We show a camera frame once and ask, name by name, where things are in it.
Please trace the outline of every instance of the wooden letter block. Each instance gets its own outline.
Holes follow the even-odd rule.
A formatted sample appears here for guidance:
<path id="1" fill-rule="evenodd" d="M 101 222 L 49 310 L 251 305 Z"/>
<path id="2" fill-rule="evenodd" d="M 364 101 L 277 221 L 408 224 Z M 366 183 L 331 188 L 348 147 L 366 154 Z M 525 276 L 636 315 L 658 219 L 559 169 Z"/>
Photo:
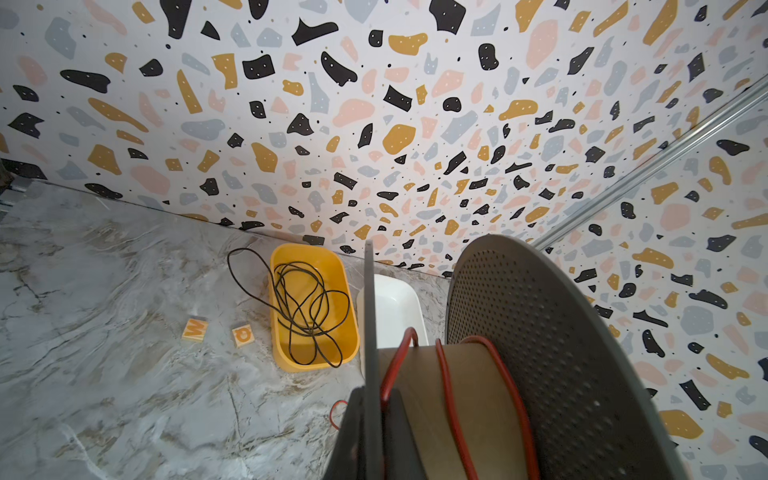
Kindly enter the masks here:
<path id="1" fill-rule="evenodd" d="M 253 343 L 253 330 L 249 325 L 238 326 L 236 329 L 232 329 L 232 334 L 235 335 L 235 345 L 240 348 L 243 345 Z"/>
<path id="2" fill-rule="evenodd" d="M 208 322 L 203 320 L 189 319 L 187 326 L 184 328 L 184 333 L 181 338 L 185 340 L 192 340 L 193 342 L 202 342 L 205 338 L 205 332 L 208 330 Z"/>

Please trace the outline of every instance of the black cable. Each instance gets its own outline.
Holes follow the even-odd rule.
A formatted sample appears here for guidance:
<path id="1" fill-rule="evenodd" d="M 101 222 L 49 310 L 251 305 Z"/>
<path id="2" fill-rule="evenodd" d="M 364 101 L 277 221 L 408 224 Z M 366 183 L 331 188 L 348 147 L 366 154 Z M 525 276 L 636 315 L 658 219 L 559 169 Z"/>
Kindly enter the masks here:
<path id="1" fill-rule="evenodd" d="M 230 262 L 230 257 L 237 252 L 242 251 L 248 251 L 251 253 L 255 253 L 257 257 L 259 257 L 259 260 L 261 260 L 261 263 L 264 264 L 266 267 L 266 271 L 270 274 L 270 285 L 272 286 L 273 292 L 275 294 L 275 298 L 277 299 L 278 306 L 274 306 L 269 302 L 265 302 L 258 296 L 253 295 L 251 292 L 246 290 L 246 288 L 240 283 L 240 281 L 235 276 L 234 272 L 232 271 L 232 263 Z M 230 275 L 232 275 L 232 280 L 235 281 L 238 287 L 242 291 L 244 291 L 248 296 L 251 298 L 254 298 L 264 305 L 268 306 L 272 310 L 275 310 L 279 316 L 277 317 L 277 322 L 282 326 L 284 329 L 288 330 L 288 354 L 290 355 L 290 358 L 299 365 L 311 365 L 315 359 L 317 359 L 318 353 L 323 358 L 323 360 L 326 361 L 326 363 L 333 368 L 337 369 L 341 366 L 342 361 L 344 360 L 344 355 L 341 351 L 341 347 L 339 346 L 336 339 L 334 339 L 330 333 L 339 328 L 344 322 L 346 321 L 347 317 L 349 317 L 349 309 L 352 307 L 352 302 L 349 299 L 349 295 L 346 294 L 346 292 L 342 290 L 328 290 L 326 288 L 326 281 L 323 278 L 323 275 L 312 265 L 310 265 L 307 262 L 302 261 L 296 261 L 296 262 L 288 262 L 288 263 L 280 263 L 279 265 L 275 266 L 275 275 L 277 276 L 277 279 L 275 280 L 275 276 L 272 274 L 272 270 L 270 270 L 270 266 L 266 263 L 264 258 L 259 255 L 258 252 L 255 250 L 251 250 L 250 248 L 236 248 L 234 250 L 231 250 L 227 254 L 227 266 L 230 269 Z M 301 301 L 295 299 L 290 293 L 288 293 L 288 289 L 286 288 L 286 276 L 292 273 L 301 273 L 303 275 L 308 275 L 312 277 L 312 279 L 315 281 L 315 286 L 312 289 L 312 291 L 307 294 Z M 346 313 L 344 314 L 344 318 L 336 324 L 335 326 L 324 329 L 323 324 L 328 319 L 328 315 L 330 314 L 330 298 L 329 293 L 341 293 L 344 295 L 344 298 L 346 299 Z M 302 307 L 305 303 L 310 301 L 309 306 L 306 308 L 307 314 L 305 314 L 302 311 Z M 300 325 L 296 320 L 297 316 L 301 317 L 301 320 L 303 321 L 304 325 Z M 283 323 L 283 321 L 280 319 L 280 317 L 283 317 L 284 320 L 288 322 L 286 325 Z M 296 334 L 298 336 L 305 336 L 312 339 L 315 345 L 315 352 L 312 356 L 312 359 L 309 362 L 303 363 L 293 356 L 293 335 Z M 336 349 L 339 350 L 339 364 L 334 365 L 326 355 L 323 353 L 322 349 L 320 348 L 317 337 L 318 336 L 327 336 L 332 342 L 333 345 L 336 346 Z"/>

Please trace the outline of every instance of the terrazzo wallpaper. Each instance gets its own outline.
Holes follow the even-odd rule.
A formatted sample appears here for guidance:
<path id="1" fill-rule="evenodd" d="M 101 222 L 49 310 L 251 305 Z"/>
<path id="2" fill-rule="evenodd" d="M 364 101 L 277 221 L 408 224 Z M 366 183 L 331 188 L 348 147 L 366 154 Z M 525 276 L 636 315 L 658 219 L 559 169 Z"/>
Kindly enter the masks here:
<path id="1" fill-rule="evenodd" d="M 548 249 L 692 478 L 768 478 L 768 104 Z"/>
<path id="2" fill-rule="evenodd" d="M 766 73 L 758 0 L 6 0 L 11 172 L 450 276 Z"/>

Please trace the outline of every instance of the marble floor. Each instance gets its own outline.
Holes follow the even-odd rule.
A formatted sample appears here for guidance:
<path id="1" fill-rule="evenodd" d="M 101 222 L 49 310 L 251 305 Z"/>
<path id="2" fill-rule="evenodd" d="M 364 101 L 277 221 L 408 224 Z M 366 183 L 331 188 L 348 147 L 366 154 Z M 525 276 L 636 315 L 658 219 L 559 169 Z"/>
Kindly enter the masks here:
<path id="1" fill-rule="evenodd" d="M 225 261 L 281 243 L 36 181 L 15 195 L 0 222 L 2 477 L 320 478 L 359 360 L 278 369 L 267 308 Z M 354 297 L 362 260 L 343 262 Z M 266 297 L 260 265 L 235 268 Z M 430 343 L 442 336 L 448 280 L 376 272 L 410 283 Z M 180 338 L 191 317 L 210 322 L 203 343 Z M 256 342 L 236 349 L 244 323 Z"/>

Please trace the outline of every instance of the red cable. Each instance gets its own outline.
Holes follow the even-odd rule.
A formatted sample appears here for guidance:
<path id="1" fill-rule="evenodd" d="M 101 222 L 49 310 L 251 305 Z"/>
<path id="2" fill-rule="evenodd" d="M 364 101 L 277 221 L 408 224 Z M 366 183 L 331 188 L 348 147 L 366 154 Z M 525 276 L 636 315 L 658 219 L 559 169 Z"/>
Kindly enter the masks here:
<path id="1" fill-rule="evenodd" d="M 349 405 L 349 403 L 347 403 L 347 402 L 346 402 L 346 400 L 337 400 L 337 401 L 336 401 L 336 403 L 334 403 L 334 404 L 333 404 L 333 406 L 331 407 L 331 412 L 328 414 L 328 420 L 330 420 L 330 421 L 331 421 L 331 426 L 332 426 L 334 429 L 336 429 L 336 430 L 338 430 L 338 429 L 339 429 L 339 426 L 338 426 L 338 425 L 337 425 L 337 424 L 336 424 L 336 423 L 333 421 L 333 409 L 334 409 L 334 408 L 335 408 L 337 405 L 339 405 L 340 403 L 343 403 L 344 405 Z"/>
<path id="2" fill-rule="evenodd" d="M 392 387 L 395 385 L 395 380 L 397 380 L 397 374 L 400 371 L 400 366 L 406 360 L 406 355 L 408 355 L 408 348 L 411 345 L 411 340 L 413 340 L 413 346 L 419 346 L 419 336 L 416 335 L 416 330 L 412 326 L 408 327 L 406 332 L 403 334 L 400 346 L 397 347 L 397 352 L 395 352 L 395 356 L 392 358 L 392 361 L 389 362 L 389 366 L 386 369 L 386 374 L 382 379 L 382 411 L 385 410 L 386 406 L 389 404 L 389 396 L 392 395 Z"/>
<path id="3" fill-rule="evenodd" d="M 502 361 L 502 357 L 498 354 L 498 350 L 493 345 L 491 340 L 484 336 L 472 335 L 463 339 L 460 343 L 481 343 L 488 349 L 488 353 L 491 354 L 493 361 L 498 368 L 498 372 L 501 373 L 504 383 L 507 384 L 507 390 L 512 397 L 512 401 L 515 404 L 515 409 L 518 412 L 518 421 L 520 422 L 520 430 L 523 435 L 523 446 L 525 447 L 525 466 L 528 469 L 529 480 L 539 479 L 538 459 L 536 457 L 536 445 L 533 440 L 533 430 L 531 429 L 531 420 L 528 418 L 528 411 L 525 409 L 525 404 L 520 396 L 518 387 L 515 385 L 515 381 L 512 379 L 512 375 L 509 373 L 507 366 Z M 438 355 L 440 355 L 442 348 L 439 346 L 438 340 Z"/>
<path id="4" fill-rule="evenodd" d="M 445 359 L 445 352 L 442 349 L 442 342 L 440 342 L 440 339 L 435 340 L 435 347 L 437 348 L 437 359 L 440 362 L 440 371 L 442 372 L 442 389 L 445 394 L 445 407 L 448 410 L 448 420 L 451 425 L 453 441 L 456 443 L 458 456 L 462 459 L 462 464 L 464 465 L 464 471 L 467 473 L 467 478 L 469 480 L 478 480 L 478 473 L 475 470 L 475 464 L 472 463 L 472 457 L 469 454 L 469 447 L 467 446 L 467 442 L 464 440 L 462 426 L 458 422 L 458 412 L 456 411 L 456 404 L 453 400 L 451 371 L 448 368 L 448 361 Z"/>

